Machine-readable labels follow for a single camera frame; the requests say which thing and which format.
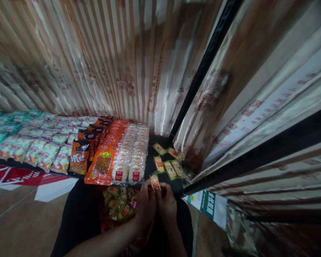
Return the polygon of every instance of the floor tile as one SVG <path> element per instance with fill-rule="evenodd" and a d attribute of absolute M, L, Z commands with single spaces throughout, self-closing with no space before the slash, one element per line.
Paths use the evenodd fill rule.
<path fill-rule="evenodd" d="M 196 256 L 224 256 L 221 250 L 222 248 L 228 247 L 226 232 L 205 214 L 200 212 L 197 229 Z"/>
<path fill-rule="evenodd" d="M 50 202 L 35 192 L 0 218 L 0 256 L 50 256 L 68 194 Z"/>
<path fill-rule="evenodd" d="M 0 215 L 34 189 L 31 186 L 20 186 L 12 191 L 0 188 Z"/>

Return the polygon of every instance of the yellow snack wrapper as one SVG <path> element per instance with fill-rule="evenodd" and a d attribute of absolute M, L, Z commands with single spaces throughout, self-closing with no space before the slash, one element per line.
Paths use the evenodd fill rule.
<path fill-rule="evenodd" d="M 168 173 L 169 179 L 170 180 L 177 179 L 177 174 L 176 174 L 174 168 L 172 167 L 170 161 L 163 162 L 163 165 L 164 165 L 165 170 Z"/>
<path fill-rule="evenodd" d="M 170 163 L 174 167 L 177 176 L 179 178 L 185 178 L 181 163 L 178 160 L 172 160 Z"/>
<path fill-rule="evenodd" d="M 156 151 L 157 153 L 159 153 L 160 155 L 165 155 L 167 152 L 166 150 L 159 144 L 159 143 L 155 143 L 153 146 L 152 146 Z"/>
<path fill-rule="evenodd" d="M 174 148 L 169 147 L 169 148 L 167 149 L 167 152 L 168 152 L 172 157 L 174 157 L 175 159 L 177 159 L 177 160 L 179 160 L 179 161 L 182 159 L 182 155 L 180 155 L 178 152 L 176 152 L 176 150 L 175 150 Z"/>
<path fill-rule="evenodd" d="M 160 157 L 160 156 L 155 156 L 155 157 L 153 158 L 153 160 L 154 160 L 154 164 L 156 165 L 157 171 L 158 171 L 159 173 L 165 172 L 165 169 L 164 169 L 164 166 L 163 166 L 163 162 L 162 162 L 161 157 Z"/>

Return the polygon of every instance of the pretzel stick package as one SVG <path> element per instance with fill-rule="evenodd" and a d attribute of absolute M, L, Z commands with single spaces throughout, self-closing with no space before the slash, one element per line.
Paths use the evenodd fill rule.
<path fill-rule="evenodd" d="M 99 145 L 93 162 L 85 176 L 85 184 L 109 186 L 111 184 L 113 162 L 117 153 L 116 145 Z"/>

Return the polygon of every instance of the orange snack package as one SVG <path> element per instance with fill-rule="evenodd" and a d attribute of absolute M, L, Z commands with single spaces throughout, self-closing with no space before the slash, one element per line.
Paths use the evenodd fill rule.
<path fill-rule="evenodd" d="M 117 153 L 116 145 L 100 144 L 85 176 L 85 184 L 109 186 L 111 184 L 113 161 Z"/>
<path fill-rule="evenodd" d="M 74 140 L 72 142 L 69 171 L 75 172 L 81 175 L 85 175 L 87 173 L 89 150 L 90 150 L 89 141 Z"/>
<path fill-rule="evenodd" d="M 87 133 L 85 130 L 78 130 L 78 140 L 90 142 L 89 159 L 88 159 L 89 161 L 93 161 L 95 138 L 96 138 L 95 133 Z"/>

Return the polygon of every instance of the red label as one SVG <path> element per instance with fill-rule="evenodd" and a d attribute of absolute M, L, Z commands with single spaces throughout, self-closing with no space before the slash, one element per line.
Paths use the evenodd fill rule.
<path fill-rule="evenodd" d="M 115 180 L 122 181 L 122 171 L 117 171 L 115 175 Z"/>
<path fill-rule="evenodd" d="M 138 182 L 139 181 L 139 171 L 133 171 L 133 181 Z"/>

